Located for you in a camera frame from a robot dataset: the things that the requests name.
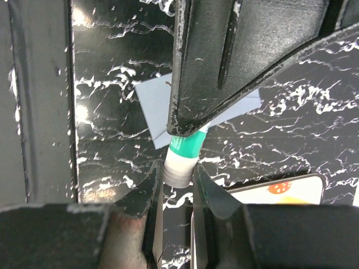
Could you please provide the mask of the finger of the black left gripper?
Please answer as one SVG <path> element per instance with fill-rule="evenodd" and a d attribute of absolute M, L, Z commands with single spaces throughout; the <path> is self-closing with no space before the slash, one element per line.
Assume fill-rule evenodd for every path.
<path fill-rule="evenodd" d="M 358 30 L 357 1 L 177 1 L 175 12 L 167 131 L 184 137 Z"/>

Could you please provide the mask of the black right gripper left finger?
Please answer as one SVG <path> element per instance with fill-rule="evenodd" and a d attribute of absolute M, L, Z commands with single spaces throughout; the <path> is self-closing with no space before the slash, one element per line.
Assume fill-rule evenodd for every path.
<path fill-rule="evenodd" d="M 2 268 L 161 268 L 163 164 L 113 203 L 1 208 Z"/>

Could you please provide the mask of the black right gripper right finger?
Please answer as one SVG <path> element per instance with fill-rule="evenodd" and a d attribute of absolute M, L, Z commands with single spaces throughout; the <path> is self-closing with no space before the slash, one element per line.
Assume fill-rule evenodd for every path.
<path fill-rule="evenodd" d="M 193 178 L 192 268 L 357 268 L 358 207 L 239 201 L 202 165 Z"/>

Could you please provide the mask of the grey paper envelope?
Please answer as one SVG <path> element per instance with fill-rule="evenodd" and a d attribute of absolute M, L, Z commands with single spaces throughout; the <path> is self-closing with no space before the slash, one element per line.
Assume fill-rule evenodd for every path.
<path fill-rule="evenodd" d="M 137 97 L 156 149 L 169 145 L 171 135 L 167 132 L 172 74 L 152 78 L 135 85 Z M 210 126 L 215 126 L 261 107 L 259 90 L 255 90 L 236 102 L 235 105 L 215 117 Z"/>

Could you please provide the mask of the white green glue stick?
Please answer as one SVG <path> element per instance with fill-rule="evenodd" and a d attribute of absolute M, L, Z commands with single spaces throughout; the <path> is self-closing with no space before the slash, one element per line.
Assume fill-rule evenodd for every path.
<path fill-rule="evenodd" d="M 171 138 L 164 162 L 164 183 L 173 188 L 186 188 L 191 180 L 210 123 L 188 137 Z"/>

